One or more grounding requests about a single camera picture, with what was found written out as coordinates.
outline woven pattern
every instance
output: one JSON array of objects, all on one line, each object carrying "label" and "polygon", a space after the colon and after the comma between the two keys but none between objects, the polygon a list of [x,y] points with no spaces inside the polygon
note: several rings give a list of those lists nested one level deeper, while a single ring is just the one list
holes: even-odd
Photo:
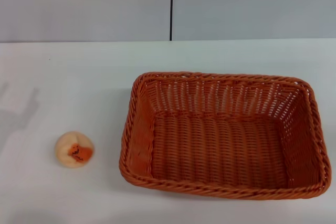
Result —
[{"label": "woven pattern", "polygon": [[137,186],[235,199],[311,198],[331,181],[313,90],[276,76],[139,76],[119,167]]}]

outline basket bottom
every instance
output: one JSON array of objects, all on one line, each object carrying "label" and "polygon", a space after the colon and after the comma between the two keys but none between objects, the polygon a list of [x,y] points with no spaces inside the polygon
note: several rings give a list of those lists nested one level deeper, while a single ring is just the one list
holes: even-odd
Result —
[{"label": "basket bottom", "polygon": [[155,118],[151,175],[248,188],[287,188],[278,121],[266,116]]}]

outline white table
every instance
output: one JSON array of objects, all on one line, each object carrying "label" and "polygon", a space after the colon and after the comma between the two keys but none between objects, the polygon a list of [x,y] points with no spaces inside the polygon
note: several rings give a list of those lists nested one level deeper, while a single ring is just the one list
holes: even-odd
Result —
[{"label": "white table", "polygon": [[[306,80],[335,166],[335,64],[336,39],[0,44],[0,223],[334,223],[334,185],[309,200],[180,195],[128,184],[118,159],[136,77],[188,70]],[[70,130],[96,145],[83,168],[54,158]]]}]

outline orange wicker basket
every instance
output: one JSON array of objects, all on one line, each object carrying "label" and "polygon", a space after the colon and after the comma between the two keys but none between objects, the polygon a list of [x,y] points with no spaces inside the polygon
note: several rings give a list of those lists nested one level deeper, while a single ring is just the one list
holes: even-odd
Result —
[{"label": "orange wicker basket", "polygon": [[136,186],[232,199],[312,198],[331,182],[313,90],[279,76],[139,76],[119,168]]}]

